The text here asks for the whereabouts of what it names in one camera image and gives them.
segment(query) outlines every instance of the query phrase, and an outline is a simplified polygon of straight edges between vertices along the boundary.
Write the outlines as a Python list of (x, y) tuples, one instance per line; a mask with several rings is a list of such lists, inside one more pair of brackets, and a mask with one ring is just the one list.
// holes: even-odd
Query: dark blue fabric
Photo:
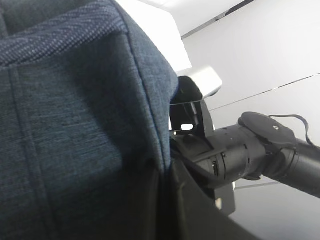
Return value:
[(134, 239), (123, 209), (150, 166), (165, 182), (177, 77), (113, 1), (23, 2), (0, 1), (0, 239), (106, 239), (114, 216)]

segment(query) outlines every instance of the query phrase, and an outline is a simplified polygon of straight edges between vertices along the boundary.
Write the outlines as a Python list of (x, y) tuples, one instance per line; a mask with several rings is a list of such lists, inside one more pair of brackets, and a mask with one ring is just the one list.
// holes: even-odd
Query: white ceiling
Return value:
[(244, 0), (140, 0), (172, 14), (181, 36)]

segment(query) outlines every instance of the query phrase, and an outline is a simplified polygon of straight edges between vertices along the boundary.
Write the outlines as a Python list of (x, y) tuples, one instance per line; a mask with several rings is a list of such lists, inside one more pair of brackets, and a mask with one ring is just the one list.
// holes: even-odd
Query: white wall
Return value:
[(244, 0), (140, 0), (172, 14), (181, 36)]
[(319, 13), (319, 0), (256, 0), (185, 39), (192, 66), (223, 81), (209, 109), (320, 73)]

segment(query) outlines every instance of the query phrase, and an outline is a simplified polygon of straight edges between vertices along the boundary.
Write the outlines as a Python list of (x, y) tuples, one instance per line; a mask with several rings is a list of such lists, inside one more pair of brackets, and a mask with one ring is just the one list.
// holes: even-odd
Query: black cable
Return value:
[(306, 139), (306, 142), (307, 142), (309, 145), (311, 145), (312, 147), (320, 150), (320, 148), (319, 148), (317, 145), (315, 145), (315, 144), (310, 140), (309, 135), (308, 135), (308, 132), (309, 132), (309, 123), (308, 123), (308, 121), (307, 121), (305, 118), (303, 118), (302, 116), (296, 115), (296, 114), (292, 114), (292, 115), (270, 115), (269, 117), (270, 117), (270, 118), (273, 117), (273, 118), (296, 118), (296, 119), (299, 119), (300, 121), (303, 122), (304, 127), (305, 127), (305, 139)]

